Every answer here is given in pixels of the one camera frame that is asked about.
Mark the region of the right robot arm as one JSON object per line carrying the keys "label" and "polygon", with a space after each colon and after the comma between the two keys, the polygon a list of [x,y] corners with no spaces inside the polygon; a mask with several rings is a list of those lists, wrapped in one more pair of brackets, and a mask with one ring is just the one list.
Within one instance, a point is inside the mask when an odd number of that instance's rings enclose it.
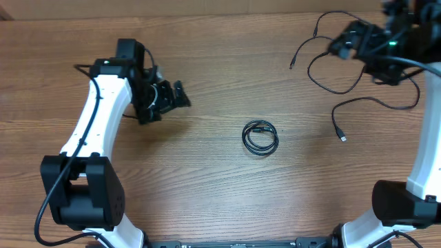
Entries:
{"label": "right robot arm", "polygon": [[418,152],[405,182],[379,180],[371,208],[336,228],[330,247],[388,247],[397,236],[440,224],[440,2],[384,1],[384,27],[353,21],[327,48],[362,61],[367,74],[397,85],[404,71],[424,72],[425,104]]}

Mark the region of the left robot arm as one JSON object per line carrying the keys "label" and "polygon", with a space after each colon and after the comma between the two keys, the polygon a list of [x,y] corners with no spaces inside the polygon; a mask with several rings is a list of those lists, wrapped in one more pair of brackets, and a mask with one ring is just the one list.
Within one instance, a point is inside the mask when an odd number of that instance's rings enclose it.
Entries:
{"label": "left robot arm", "polygon": [[46,197],[34,223],[41,245],[93,237],[102,247],[151,247],[145,232],[125,213],[125,192],[111,164],[128,105],[141,125],[191,105],[180,81],[166,81],[155,63],[145,68],[145,57],[151,54],[136,39],[119,39],[115,56],[74,66],[88,77],[89,93],[67,143],[41,162]]}

